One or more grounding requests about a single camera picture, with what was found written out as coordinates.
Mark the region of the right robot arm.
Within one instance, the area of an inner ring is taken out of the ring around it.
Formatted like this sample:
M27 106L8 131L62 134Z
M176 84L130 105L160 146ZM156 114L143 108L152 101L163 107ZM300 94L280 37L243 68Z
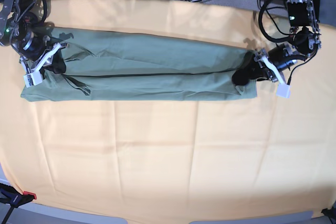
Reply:
M64 74L67 43L47 33L47 0L1 0L1 46L12 47L27 74Z

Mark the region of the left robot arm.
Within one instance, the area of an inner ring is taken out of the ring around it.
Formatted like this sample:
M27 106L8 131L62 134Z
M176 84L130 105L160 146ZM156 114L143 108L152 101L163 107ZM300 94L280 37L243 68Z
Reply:
M262 49L247 56L245 63L232 76L232 83L236 86L246 86L252 80L268 80L288 87L292 78L286 80L283 71L288 69L294 73L314 58L321 48L320 0L283 0L290 28L280 38L270 36L263 23L263 17L269 14L272 2L259 0L258 26L262 35L276 46L269 51Z

